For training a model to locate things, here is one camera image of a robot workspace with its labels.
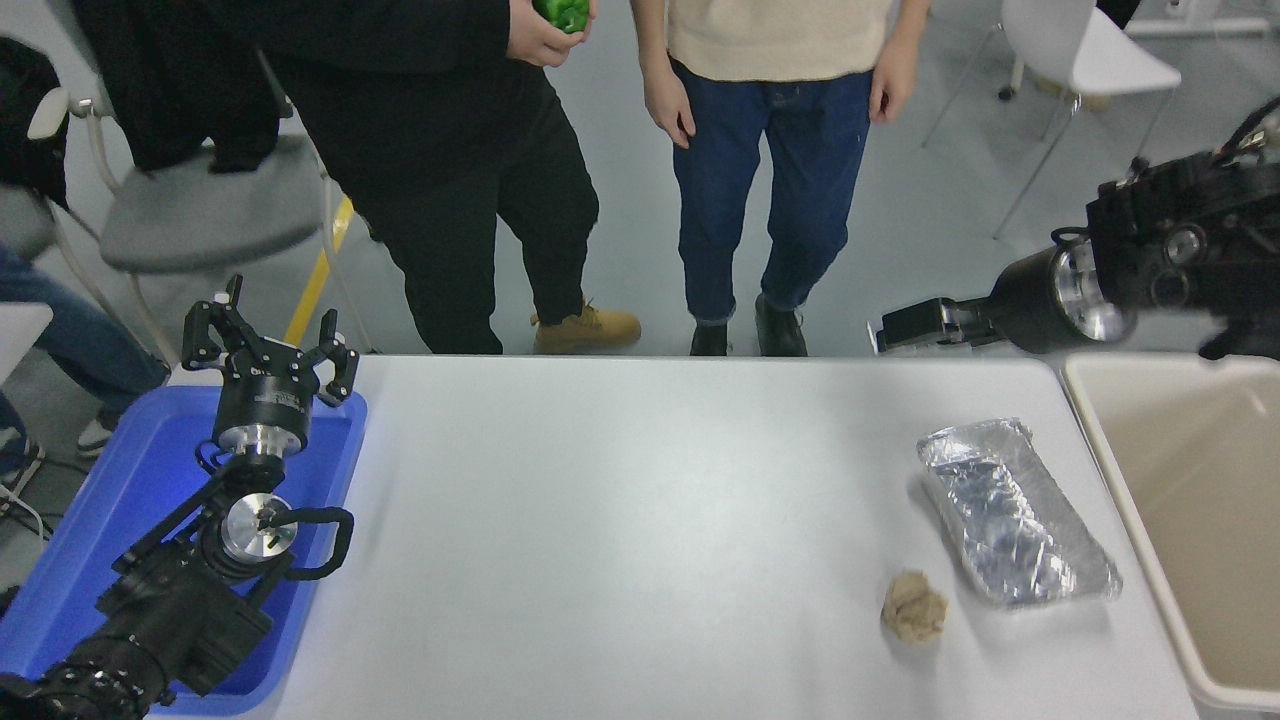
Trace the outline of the person's right hand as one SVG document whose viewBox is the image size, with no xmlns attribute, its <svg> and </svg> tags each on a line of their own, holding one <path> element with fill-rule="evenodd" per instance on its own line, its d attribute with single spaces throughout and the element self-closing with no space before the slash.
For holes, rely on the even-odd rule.
<svg viewBox="0 0 1280 720">
<path fill-rule="evenodd" d="M 660 56 L 640 63 L 646 111 L 654 124 L 681 150 L 689 150 L 696 124 L 684 82 L 669 59 Z"/>
</svg>

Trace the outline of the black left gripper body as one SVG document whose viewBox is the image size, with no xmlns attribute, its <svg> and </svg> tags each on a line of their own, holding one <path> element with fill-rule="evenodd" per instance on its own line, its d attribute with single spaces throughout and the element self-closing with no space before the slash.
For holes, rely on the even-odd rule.
<svg viewBox="0 0 1280 720">
<path fill-rule="evenodd" d="M 289 365 L 262 370 L 257 366 L 221 368 L 221 392 L 212 425 L 215 434 L 233 428 L 278 427 L 307 434 L 311 427 L 317 377 L 312 368 Z"/>
</svg>

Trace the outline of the person's hand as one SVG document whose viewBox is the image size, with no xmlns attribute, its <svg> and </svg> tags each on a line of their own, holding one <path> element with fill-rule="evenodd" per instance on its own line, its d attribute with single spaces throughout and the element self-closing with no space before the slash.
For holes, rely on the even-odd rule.
<svg viewBox="0 0 1280 720">
<path fill-rule="evenodd" d="M 590 1 L 582 32 L 566 35 L 543 18 L 531 1 L 509 1 L 509 33 L 506 56 L 532 67 L 562 67 L 571 51 L 584 44 L 598 17 L 599 1 Z"/>
</svg>

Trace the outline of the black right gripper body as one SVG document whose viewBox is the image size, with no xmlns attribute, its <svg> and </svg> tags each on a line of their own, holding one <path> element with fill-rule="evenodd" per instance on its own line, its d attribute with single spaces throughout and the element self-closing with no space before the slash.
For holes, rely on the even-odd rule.
<svg viewBox="0 0 1280 720">
<path fill-rule="evenodd" d="M 1006 266 L 989 293 L 989 323 L 1029 354 L 1050 354 L 1076 343 L 1056 291 L 1064 249 L 1046 249 Z"/>
</svg>

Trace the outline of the person's left hand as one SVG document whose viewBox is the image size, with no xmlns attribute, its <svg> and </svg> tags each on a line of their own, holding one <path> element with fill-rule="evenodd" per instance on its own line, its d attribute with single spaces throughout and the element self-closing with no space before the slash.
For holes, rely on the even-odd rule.
<svg viewBox="0 0 1280 720">
<path fill-rule="evenodd" d="M 869 119 L 873 124 L 896 122 L 916 87 L 919 38 L 893 37 L 877 58 L 869 96 Z"/>
</svg>

